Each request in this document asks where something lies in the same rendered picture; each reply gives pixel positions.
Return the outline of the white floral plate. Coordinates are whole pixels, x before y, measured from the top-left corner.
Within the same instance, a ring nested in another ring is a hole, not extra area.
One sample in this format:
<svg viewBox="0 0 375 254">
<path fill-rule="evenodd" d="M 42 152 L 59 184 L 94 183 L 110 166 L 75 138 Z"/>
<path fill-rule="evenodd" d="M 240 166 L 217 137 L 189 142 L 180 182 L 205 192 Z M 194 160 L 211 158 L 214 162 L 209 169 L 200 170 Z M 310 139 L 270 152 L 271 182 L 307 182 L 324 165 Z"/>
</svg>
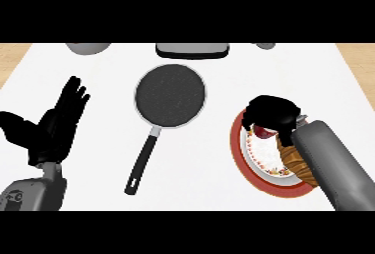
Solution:
<svg viewBox="0 0 375 254">
<path fill-rule="evenodd" d="M 276 136 L 262 139 L 255 131 L 240 130 L 240 149 L 246 163 L 255 174 L 268 183 L 282 187 L 301 182 L 293 172 L 282 164 Z"/>
</svg>

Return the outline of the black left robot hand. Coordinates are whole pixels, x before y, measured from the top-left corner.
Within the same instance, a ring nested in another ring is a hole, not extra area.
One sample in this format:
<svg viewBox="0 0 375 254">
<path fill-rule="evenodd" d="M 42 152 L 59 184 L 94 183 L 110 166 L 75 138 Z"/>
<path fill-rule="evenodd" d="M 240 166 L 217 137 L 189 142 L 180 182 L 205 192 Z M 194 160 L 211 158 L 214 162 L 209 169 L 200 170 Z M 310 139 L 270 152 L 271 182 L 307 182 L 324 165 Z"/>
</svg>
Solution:
<svg viewBox="0 0 375 254">
<path fill-rule="evenodd" d="M 0 129 L 6 140 L 28 150 L 28 164 L 60 163 L 68 157 L 78 123 L 91 96 L 82 81 L 72 76 L 56 105 L 34 124 L 16 114 L 0 111 Z"/>
</svg>

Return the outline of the black frying pan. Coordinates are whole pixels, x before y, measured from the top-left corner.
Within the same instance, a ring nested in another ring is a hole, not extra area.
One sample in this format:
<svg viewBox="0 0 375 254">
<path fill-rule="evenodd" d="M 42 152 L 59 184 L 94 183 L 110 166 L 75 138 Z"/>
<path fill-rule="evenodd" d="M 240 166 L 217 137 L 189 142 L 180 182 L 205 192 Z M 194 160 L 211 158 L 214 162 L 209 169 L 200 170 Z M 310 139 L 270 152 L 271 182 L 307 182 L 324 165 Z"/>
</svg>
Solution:
<svg viewBox="0 0 375 254">
<path fill-rule="evenodd" d="M 134 106 L 141 119 L 150 124 L 150 131 L 128 175 L 127 195 L 135 195 L 161 130 L 180 127 L 196 118 L 205 98 L 203 79 L 187 66 L 165 64 L 143 76 L 134 90 Z"/>
</svg>

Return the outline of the red can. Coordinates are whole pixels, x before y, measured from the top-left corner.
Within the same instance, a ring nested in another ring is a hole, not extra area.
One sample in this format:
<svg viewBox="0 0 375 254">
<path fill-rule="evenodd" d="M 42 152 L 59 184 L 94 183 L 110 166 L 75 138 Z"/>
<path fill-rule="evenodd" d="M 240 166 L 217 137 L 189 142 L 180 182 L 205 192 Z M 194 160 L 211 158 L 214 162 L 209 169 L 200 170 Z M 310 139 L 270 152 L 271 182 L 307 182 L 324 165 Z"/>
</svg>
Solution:
<svg viewBox="0 0 375 254">
<path fill-rule="evenodd" d="M 270 137 L 274 136 L 274 134 L 277 132 L 271 129 L 261 127 L 261 126 L 254 126 L 254 133 L 258 138 L 268 139 Z"/>
</svg>

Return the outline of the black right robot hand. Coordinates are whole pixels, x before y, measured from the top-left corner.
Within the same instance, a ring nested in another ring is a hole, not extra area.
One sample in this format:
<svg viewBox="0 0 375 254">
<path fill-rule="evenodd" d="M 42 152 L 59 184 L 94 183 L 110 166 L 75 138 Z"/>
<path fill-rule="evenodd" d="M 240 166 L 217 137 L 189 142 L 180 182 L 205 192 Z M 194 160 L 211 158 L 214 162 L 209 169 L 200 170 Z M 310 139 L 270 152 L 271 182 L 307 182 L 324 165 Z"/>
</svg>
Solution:
<svg viewBox="0 0 375 254">
<path fill-rule="evenodd" d="M 290 142 L 290 131 L 295 129 L 295 118 L 299 115 L 299 108 L 293 103 L 279 97 L 259 95 L 249 101 L 242 118 L 242 126 L 251 130 L 256 125 L 279 133 L 280 144 L 288 147 Z"/>
</svg>

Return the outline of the black and grey appliance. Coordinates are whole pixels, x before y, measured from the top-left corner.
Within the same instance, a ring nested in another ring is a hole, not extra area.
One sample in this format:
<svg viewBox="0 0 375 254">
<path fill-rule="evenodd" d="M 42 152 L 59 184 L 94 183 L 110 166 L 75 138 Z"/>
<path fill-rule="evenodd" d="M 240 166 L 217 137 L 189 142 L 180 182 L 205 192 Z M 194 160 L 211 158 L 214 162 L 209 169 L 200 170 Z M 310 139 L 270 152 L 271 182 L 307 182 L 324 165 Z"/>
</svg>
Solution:
<svg viewBox="0 0 375 254">
<path fill-rule="evenodd" d="M 217 59 L 223 58 L 230 49 L 228 43 L 156 43 L 156 54 L 172 59 Z"/>
</svg>

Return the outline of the brown croissant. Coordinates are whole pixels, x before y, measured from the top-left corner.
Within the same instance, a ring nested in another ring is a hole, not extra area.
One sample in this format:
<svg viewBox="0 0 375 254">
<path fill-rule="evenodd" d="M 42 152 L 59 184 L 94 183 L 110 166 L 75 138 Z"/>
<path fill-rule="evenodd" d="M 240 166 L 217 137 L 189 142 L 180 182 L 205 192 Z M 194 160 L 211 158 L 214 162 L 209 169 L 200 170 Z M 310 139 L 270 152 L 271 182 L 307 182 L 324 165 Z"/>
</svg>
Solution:
<svg viewBox="0 0 375 254">
<path fill-rule="evenodd" d="M 276 138 L 277 149 L 280 153 L 280 161 L 285 167 L 290 170 L 295 176 L 308 183 L 313 187 L 319 186 L 319 182 L 313 176 L 311 170 L 307 166 L 305 161 L 298 154 L 298 151 L 293 146 L 283 146 L 280 138 Z"/>
</svg>

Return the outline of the grey round bowl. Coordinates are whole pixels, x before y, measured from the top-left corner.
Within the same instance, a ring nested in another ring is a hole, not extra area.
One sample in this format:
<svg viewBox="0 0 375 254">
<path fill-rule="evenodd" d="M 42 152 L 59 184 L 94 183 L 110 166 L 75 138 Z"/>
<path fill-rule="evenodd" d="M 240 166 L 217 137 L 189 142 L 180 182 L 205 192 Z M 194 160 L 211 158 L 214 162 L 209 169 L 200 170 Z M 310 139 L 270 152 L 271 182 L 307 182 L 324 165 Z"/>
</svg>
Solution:
<svg viewBox="0 0 375 254">
<path fill-rule="evenodd" d="M 68 43 L 69 49 L 79 55 L 93 55 L 101 52 L 109 43 Z"/>
</svg>

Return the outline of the red round placemat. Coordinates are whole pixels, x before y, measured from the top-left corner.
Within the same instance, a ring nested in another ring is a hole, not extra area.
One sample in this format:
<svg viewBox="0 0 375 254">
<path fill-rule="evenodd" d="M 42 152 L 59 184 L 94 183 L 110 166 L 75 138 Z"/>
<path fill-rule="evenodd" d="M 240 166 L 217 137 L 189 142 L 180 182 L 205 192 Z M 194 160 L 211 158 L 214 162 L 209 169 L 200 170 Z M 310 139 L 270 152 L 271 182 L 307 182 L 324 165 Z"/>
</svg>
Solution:
<svg viewBox="0 0 375 254">
<path fill-rule="evenodd" d="M 276 185 L 258 176 L 255 173 L 255 167 L 248 164 L 245 159 L 245 151 L 240 147 L 242 115 L 243 113 L 239 113 L 231 125 L 230 148 L 233 159 L 243 177 L 259 191 L 274 197 L 298 198 L 307 195 L 313 190 L 313 187 L 308 183 L 299 182 L 289 186 Z"/>
</svg>

